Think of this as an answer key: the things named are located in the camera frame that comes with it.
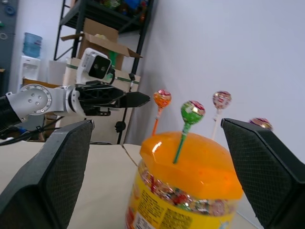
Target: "shelf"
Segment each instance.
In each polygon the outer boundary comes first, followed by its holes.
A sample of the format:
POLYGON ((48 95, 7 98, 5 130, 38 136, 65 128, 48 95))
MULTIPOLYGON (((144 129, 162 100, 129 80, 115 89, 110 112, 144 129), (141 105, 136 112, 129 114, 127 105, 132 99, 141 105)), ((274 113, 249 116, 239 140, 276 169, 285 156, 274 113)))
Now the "shelf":
MULTIPOLYGON (((61 20, 60 25, 66 25, 76 29, 81 1, 82 0, 78 0, 76 2, 74 7, 70 9, 66 16, 61 20)), ((138 20, 133 20, 132 18, 129 18, 119 12, 110 10, 97 2, 91 0, 85 1, 85 18, 89 18, 93 21, 104 24, 119 31, 121 28, 126 27, 126 24, 130 24, 120 32, 137 31, 142 27, 142 24, 138 20)))

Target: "metal shelving unit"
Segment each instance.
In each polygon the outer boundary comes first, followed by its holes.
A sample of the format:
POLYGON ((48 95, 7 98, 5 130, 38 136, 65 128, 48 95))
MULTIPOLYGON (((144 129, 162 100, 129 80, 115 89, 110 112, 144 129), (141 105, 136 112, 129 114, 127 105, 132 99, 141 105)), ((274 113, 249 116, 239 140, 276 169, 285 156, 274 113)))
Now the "metal shelving unit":
MULTIPOLYGON (((80 33, 83 29, 85 18, 89 18, 93 21, 99 22, 101 24, 104 24, 106 26, 112 27, 119 31, 119 33, 124 32, 131 32, 131 31, 139 31, 140 38, 138 41, 138 47, 137 47, 137 54, 141 55, 145 36, 147 33, 147 29, 149 26, 149 22, 152 15, 153 10, 153 2, 154 0, 150 0, 147 6, 147 10, 145 13, 145 20, 143 23, 139 22, 139 18, 142 14, 140 12, 138 15, 134 16, 133 18, 130 18, 128 16, 125 16, 123 14, 120 14, 119 12, 116 12, 114 10, 110 10, 103 5, 94 2, 92 0, 78 0, 72 9, 65 15, 64 10, 65 8, 70 8, 68 5, 66 5, 66 0, 63 0, 62 2, 62 9, 61 9, 61 18, 60 23, 58 26, 58 33, 57 33, 57 41, 56 41, 56 47, 54 52, 54 60, 57 61, 61 57, 63 57, 67 52, 72 50, 71 57, 76 57, 78 43, 80 42, 80 38, 76 38, 74 40, 73 46, 66 50, 63 54, 60 56, 57 56, 58 54, 58 45, 61 37, 61 28, 63 26, 68 26, 71 28, 74 28, 75 34, 80 33)), ((139 65, 139 58, 135 58, 132 66, 132 72, 130 76, 133 76, 133 74, 136 74, 138 65, 139 65)), ((122 118, 121 123, 125 122, 125 117, 127 113, 127 108, 124 111, 124 115, 122 118)), ((118 137, 118 144, 121 142, 122 137, 122 131, 119 133, 118 137)))

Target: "orange jar lid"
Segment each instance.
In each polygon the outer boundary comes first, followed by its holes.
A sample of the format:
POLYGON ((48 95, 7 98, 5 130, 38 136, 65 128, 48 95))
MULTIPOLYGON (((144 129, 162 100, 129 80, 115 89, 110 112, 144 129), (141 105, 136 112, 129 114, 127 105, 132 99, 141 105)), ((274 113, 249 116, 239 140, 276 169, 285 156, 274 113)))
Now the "orange jar lid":
POLYGON ((189 133, 176 164, 181 132, 152 136, 140 154, 149 172, 164 183, 202 199, 240 199, 242 187, 230 153, 215 141, 189 133))

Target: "yellow jar label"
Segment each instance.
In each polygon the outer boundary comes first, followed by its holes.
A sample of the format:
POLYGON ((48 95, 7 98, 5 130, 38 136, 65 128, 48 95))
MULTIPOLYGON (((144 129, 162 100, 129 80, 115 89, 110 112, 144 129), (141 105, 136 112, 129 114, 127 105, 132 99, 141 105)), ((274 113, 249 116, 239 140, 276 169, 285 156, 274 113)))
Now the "yellow jar label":
POLYGON ((127 229, 229 229, 234 213, 215 217, 173 206, 153 194, 136 174, 126 212, 127 229))

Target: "green lollipop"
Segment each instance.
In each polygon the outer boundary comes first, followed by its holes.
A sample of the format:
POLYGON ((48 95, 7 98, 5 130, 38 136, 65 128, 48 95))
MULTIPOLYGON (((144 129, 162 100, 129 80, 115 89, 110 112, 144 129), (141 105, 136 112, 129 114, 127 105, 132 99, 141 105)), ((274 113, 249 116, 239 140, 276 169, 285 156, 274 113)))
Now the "green lollipop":
POLYGON ((205 108, 197 101, 188 101, 181 107, 181 115, 184 120, 184 127, 182 130, 181 141, 173 161, 174 164, 178 162, 178 158, 181 152, 182 145, 189 133, 191 126, 198 123, 205 115, 205 108))

